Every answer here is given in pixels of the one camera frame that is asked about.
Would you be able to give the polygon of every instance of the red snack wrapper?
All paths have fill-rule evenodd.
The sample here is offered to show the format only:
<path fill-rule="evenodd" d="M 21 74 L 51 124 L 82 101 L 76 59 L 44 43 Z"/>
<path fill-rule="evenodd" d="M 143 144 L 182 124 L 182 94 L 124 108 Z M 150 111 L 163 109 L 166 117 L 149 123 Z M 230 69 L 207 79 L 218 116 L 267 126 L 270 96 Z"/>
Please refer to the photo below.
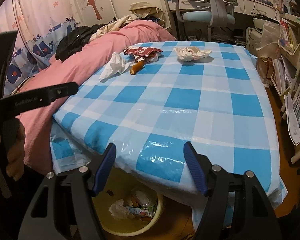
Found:
<path fill-rule="evenodd" d="M 140 60 L 145 60 L 151 53 L 155 52 L 162 52 L 161 49 L 157 48 L 151 48 L 151 47 L 134 47 L 130 46 L 128 47 L 124 54 L 125 55 L 133 55 L 137 62 Z"/>

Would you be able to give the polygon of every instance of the beige clothing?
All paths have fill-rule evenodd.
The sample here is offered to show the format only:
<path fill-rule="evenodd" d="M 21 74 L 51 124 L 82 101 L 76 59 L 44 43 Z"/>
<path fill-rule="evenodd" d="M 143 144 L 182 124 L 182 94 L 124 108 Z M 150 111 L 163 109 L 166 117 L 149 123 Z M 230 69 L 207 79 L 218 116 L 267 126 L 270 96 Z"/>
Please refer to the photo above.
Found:
<path fill-rule="evenodd" d="M 137 15 L 139 18 L 145 18 L 147 16 L 154 16 L 163 20 L 163 11 L 148 3 L 148 2 L 137 2 L 130 5 L 130 9 L 133 14 Z"/>
<path fill-rule="evenodd" d="M 127 24 L 129 24 L 130 22 L 133 22 L 134 20 L 138 20 L 138 19 L 139 18 L 137 16 L 135 16 L 134 14 L 129 14 L 129 15 L 124 16 L 121 19 L 113 22 L 113 23 L 109 23 L 108 25 L 103 26 L 100 29 L 98 29 L 97 32 L 94 33 L 90 37 L 89 42 L 94 41 L 95 39 L 101 37 L 103 34 L 106 34 L 106 33 L 109 33 L 109 32 L 113 32 L 113 31 L 118 31 L 122 27 L 124 27 Z"/>

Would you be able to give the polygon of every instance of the drawer handle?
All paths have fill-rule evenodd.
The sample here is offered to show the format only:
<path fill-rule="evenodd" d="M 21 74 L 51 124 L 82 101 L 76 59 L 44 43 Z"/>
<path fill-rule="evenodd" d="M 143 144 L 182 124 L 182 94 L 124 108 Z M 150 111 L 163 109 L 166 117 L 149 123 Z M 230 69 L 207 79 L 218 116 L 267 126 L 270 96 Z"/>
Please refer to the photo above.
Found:
<path fill-rule="evenodd" d="M 188 1 L 181 1 L 184 5 L 190 5 Z"/>
<path fill-rule="evenodd" d="M 266 13 L 265 11 L 263 11 L 263 10 L 257 9 L 257 11 L 258 11 L 258 12 L 263 12 L 265 15 L 267 15 L 267 13 Z"/>

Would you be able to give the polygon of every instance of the pile of clothes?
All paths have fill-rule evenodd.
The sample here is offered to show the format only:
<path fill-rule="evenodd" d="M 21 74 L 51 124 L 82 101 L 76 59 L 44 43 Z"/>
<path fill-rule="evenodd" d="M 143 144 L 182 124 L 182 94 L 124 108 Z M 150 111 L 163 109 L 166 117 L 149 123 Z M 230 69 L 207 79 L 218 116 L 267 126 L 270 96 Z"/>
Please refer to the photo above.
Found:
<path fill-rule="evenodd" d="M 119 20 L 114 18 L 108 24 L 95 24 L 92 27 L 82 26 L 76 28 L 60 41 L 56 51 L 56 59 L 65 61 L 71 55 L 81 51 L 87 43 L 100 38 L 106 33 L 118 31 L 134 20 L 153 21 L 160 26 L 164 26 L 163 11 L 148 2 L 133 3 L 130 6 L 130 11 L 131 14 Z"/>

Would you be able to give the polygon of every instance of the blue and white tablecloth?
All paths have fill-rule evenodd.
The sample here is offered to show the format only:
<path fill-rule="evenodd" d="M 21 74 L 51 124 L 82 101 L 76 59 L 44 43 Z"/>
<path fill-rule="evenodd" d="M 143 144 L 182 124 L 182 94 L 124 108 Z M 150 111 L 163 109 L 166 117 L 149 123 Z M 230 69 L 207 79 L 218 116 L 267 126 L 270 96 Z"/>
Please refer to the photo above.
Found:
<path fill-rule="evenodd" d="M 160 48 L 163 57 L 137 75 L 127 71 L 100 82 L 101 68 L 55 113 L 54 170 L 82 166 L 113 142 L 117 167 L 186 203 L 177 192 L 196 192 L 183 157 L 183 144 L 191 141 L 228 172 L 252 170 L 273 205 L 280 204 L 287 192 L 279 176 L 277 132 L 255 57 L 242 47 L 213 42 L 136 46 Z M 212 53 L 180 62 L 173 48 L 184 46 Z"/>

